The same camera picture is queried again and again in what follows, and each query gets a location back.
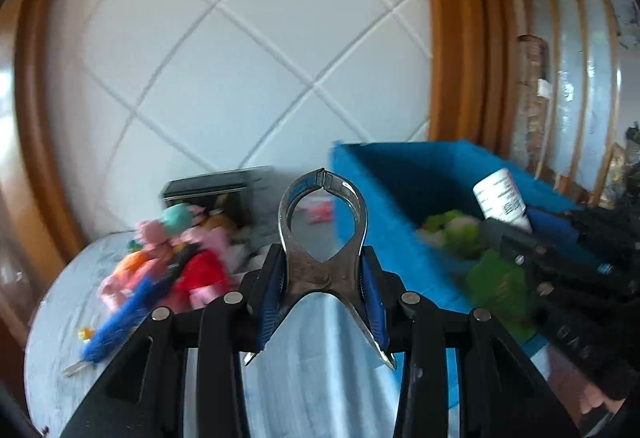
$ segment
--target wooden door frame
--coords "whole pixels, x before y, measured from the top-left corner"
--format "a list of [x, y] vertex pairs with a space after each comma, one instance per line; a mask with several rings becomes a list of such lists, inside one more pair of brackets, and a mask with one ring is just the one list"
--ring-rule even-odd
[[513, 0], [431, 0], [429, 140], [507, 157], [517, 104]]

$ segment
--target teal plush toy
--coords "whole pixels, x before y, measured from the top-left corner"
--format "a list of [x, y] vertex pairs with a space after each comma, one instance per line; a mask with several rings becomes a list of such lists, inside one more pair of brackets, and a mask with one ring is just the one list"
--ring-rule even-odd
[[167, 207], [160, 216], [160, 223], [164, 225], [170, 238], [177, 238], [187, 228], [191, 228], [193, 215], [186, 203], [178, 203]]

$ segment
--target person's hand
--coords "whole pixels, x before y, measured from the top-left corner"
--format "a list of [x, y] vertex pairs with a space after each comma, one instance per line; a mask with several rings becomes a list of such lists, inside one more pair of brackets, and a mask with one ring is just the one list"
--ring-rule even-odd
[[604, 404], [609, 411], [616, 414], [624, 403], [624, 400], [610, 399], [593, 384], [587, 384], [580, 396], [580, 411], [582, 414], [587, 414], [591, 409]]

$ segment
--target bolt head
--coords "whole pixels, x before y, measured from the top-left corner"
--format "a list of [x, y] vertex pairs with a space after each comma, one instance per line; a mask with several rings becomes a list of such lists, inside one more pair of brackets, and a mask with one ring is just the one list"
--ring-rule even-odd
[[400, 299], [406, 304], [418, 304], [420, 302], [420, 295], [415, 292], [404, 292]]
[[474, 310], [474, 318], [476, 319], [476, 321], [485, 323], [489, 319], [491, 319], [491, 312], [489, 312], [489, 310], [487, 310], [486, 308], [476, 308]]
[[159, 306], [151, 312], [151, 318], [155, 321], [164, 321], [171, 314], [166, 306]]
[[224, 299], [226, 304], [238, 304], [242, 301], [242, 294], [237, 290], [233, 290], [232, 292], [225, 293]]

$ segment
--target orange toy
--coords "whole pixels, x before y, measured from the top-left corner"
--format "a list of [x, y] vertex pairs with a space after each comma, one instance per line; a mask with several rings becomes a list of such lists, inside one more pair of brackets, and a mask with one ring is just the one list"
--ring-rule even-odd
[[149, 256], [145, 253], [144, 250], [139, 250], [137, 252], [131, 252], [127, 254], [122, 260], [116, 265], [116, 268], [112, 272], [111, 275], [122, 276], [134, 274], [142, 265], [144, 265], [149, 259]]

